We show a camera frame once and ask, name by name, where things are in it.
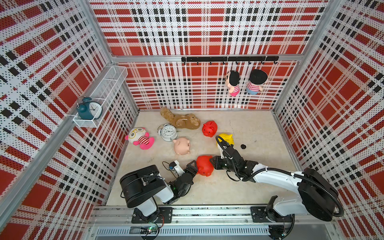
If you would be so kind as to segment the pink piggy bank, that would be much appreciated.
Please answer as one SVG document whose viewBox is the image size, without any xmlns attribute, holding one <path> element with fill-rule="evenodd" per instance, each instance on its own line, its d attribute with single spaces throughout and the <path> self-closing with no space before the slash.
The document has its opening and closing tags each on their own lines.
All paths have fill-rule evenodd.
<svg viewBox="0 0 384 240">
<path fill-rule="evenodd" d="M 174 143 L 174 151 L 176 154 L 182 156 L 190 153 L 190 140 L 185 137 L 180 137 L 178 139 L 173 140 Z"/>
</svg>

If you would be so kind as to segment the pink owl plush toy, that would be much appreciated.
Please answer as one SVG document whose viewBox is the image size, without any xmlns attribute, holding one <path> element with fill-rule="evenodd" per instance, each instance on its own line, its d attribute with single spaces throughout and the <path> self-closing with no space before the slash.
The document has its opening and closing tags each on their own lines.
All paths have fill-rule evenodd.
<svg viewBox="0 0 384 240">
<path fill-rule="evenodd" d="M 131 129 L 129 134 L 125 136 L 125 140 L 139 146 L 142 150 L 150 149 L 155 143 L 155 138 L 151 137 L 145 128 Z"/>
</svg>

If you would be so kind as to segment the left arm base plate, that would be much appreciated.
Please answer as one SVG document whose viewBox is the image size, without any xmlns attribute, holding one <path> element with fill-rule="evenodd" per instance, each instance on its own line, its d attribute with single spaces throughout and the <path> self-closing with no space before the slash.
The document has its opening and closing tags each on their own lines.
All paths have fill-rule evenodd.
<svg viewBox="0 0 384 240">
<path fill-rule="evenodd" d="M 157 210 L 145 217 L 144 214 L 138 209 L 134 209 L 134 214 L 131 220 L 132 224 L 148 224 L 148 223 L 156 223 L 156 224 L 169 224 L 172 222 L 173 216 L 173 208 L 172 207 L 160 207 Z"/>
</svg>

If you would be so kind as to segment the silver alarm clock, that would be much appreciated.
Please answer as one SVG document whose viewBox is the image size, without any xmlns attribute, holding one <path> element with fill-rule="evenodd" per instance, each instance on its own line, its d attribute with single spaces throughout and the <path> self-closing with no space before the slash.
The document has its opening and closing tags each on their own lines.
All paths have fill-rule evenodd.
<svg viewBox="0 0 384 240">
<path fill-rule="evenodd" d="M 158 134 L 165 142 L 173 142 L 178 138 L 178 130 L 171 124 L 164 124 L 158 127 Z"/>
</svg>

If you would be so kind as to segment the yellow piggy bank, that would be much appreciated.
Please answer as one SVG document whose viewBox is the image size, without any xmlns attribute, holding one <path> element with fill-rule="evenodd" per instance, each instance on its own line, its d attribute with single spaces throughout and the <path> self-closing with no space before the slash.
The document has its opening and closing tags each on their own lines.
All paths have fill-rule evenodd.
<svg viewBox="0 0 384 240">
<path fill-rule="evenodd" d="M 228 135 L 228 134 L 219 134 L 219 142 L 222 142 L 222 140 L 226 141 L 229 145 L 234 145 L 234 139 L 233 135 Z"/>
</svg>

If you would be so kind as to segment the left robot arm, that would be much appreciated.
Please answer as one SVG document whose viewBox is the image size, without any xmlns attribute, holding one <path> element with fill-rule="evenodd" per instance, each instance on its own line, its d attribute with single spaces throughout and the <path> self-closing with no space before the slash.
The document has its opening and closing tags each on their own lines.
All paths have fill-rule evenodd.
<svg viewBox="0 0 384 240">
<path fill-rule="evenodd" d="M 121 177 L 120 185 L 127 207 L 134 210 L 133 224 L 172 222 L 173 208 L 170 205 L 189 192 L 198 167 L 196 161 L 191 161 L 182 169 L 180 163 L 174 161 L 170 170 L 178 177 L 169 183 L 161 177 L 156 165 Z"/>
</svg>

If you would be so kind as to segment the black hook rail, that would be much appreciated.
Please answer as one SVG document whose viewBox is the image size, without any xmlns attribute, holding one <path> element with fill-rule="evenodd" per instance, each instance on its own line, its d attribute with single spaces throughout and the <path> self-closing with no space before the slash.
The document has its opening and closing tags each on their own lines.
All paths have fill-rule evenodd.
<svg viewBox="0 0 384 240">
<path fill-rule="evenodd" d="M 213 62 L 277 62 L 279 56 L 256 56 L 256 57 L 181 57 L 183 63 L 213 63 Z"/>
</svg>

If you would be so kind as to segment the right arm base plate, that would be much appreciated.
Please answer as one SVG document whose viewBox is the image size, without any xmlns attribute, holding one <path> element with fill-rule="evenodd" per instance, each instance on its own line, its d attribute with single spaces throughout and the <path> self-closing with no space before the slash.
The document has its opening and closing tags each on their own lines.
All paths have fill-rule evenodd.
<svg viewBox="0 0 384 240">
<path fill-rule="evenodd" d="M 281 216 L 275 210 L 266 210 L 266 206 L 251 207 L 251 217 L 254 223 L 291 223 L 292 215 Z"/>
</svg>

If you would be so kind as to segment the red piggy bank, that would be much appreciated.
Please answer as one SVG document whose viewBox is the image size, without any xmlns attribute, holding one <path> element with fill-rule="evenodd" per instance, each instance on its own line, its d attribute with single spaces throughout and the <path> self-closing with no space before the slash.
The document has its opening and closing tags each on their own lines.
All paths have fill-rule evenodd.
<svg viewBox="0 0 384 240">
<path fill-rule="evenodd" d="M 212 172 L 214 171 L 214 167 L 212 163 L 210 162 L 210 159 L 213 156 L 199 156 L 197 158 L 197 168 L 198 168 L 198 174 L 202 176 L 209 177 L 212 175 Z"/>
<path fill-rule="evenodd" d="M 218 130 L 218 125 L 215 121 L 208 121 L 203 124 L 202 132 L 204 136 L 212 138 L 215 136 Z"/>
</svg>

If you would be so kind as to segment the teal alarm clock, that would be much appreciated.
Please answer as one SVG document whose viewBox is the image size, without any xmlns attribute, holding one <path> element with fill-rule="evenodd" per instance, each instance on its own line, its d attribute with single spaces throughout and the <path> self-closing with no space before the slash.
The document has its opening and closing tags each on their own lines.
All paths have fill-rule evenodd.
<svg viewBox="0 0 384 240">
<path fill-rule="evenodd" d="M 77 112 L 82 120 L 97 120 L 103 113 L 103 107 L 90 97 L 79 97 L 81 102 L 77 102 Z"/>
</svg>

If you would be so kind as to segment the green circuit board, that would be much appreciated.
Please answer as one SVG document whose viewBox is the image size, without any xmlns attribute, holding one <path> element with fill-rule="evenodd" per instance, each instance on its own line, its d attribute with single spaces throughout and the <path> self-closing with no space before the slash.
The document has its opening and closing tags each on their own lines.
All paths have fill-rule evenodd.
<svg viewBox="0 0 384 240">
<path fill-rule="evenodd" d="M 140 234 L 145 235 L 156 235 L 159 231 L 159 228 L 156 226 L 147 226 L 147 227 L 141 227 Z"/>
</svg>

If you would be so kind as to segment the aluminium front rail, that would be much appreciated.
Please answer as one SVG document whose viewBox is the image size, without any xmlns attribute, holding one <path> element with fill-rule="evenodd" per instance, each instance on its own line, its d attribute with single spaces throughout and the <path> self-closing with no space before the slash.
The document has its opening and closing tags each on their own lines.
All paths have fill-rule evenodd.
<svg viewBox="0 0 384 240">
<path fill-rule="evenodd" d="M 169 224 L 132 224 L 134 210 L 122 206 L 97 207 L 86 229 L 86 240 L 340 240 L 333 222 L 296 215 L 291 223 L 254 223 L 251 207 L 264 205 L 176 205 Z M 141 235 L 141 227 L 156 226 L 156 235 Z"/>
</svg>

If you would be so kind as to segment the doll with blue pants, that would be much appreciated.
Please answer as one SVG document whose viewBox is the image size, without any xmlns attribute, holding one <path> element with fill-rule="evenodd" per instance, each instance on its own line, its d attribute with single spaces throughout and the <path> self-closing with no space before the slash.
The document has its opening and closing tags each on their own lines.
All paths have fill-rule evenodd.
<svg viewBox="0 0 384 240">
<path fill-rule="evenodd" d="M 262 70 L 254 69 L 251 71 L 249 81 L 247 83 L 246 92 L 250 95 L 257 95 L 264 89 L 262 85 L 267 81 L 268 75 Z"/>
</svg>

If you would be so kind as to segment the brown plush dog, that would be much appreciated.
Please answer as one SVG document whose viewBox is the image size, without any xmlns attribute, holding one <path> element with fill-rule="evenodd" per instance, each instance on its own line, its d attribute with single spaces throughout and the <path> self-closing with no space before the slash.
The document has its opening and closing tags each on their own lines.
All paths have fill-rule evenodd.
<svg viewBox="0 0 384 240">
<path fill-rule="evenodd" d="M 161 116 L 168 121 L 169 124 L 173 125 L 177 129 L 189 129 L 196 130 L 200 127 L 201 121 L 194 114 L 173 114 L 167 108 L 161 108 Z"/>
</svg>

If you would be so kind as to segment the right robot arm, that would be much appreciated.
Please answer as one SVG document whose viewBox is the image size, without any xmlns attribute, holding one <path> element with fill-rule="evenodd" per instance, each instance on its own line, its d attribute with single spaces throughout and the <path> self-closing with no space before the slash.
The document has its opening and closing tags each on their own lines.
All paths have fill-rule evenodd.
<svg viewBox="0 0 384 240">
<path fill-rule="evenodd" d="M 304 214 L 325 222 L 344 216 L 337 190 L 314 169 L 290 172 L 267 167 L 256 161 L 244 160 L 233 146 L 222 148 L 222 154 L 212 157 L 210 162 L 216 170 L 235 173 L 241 182 L 270 184 L 292 192 L 289 198 L 271 197 L 264 210 L 271 222 L 285 216 Z"/>
</svg>

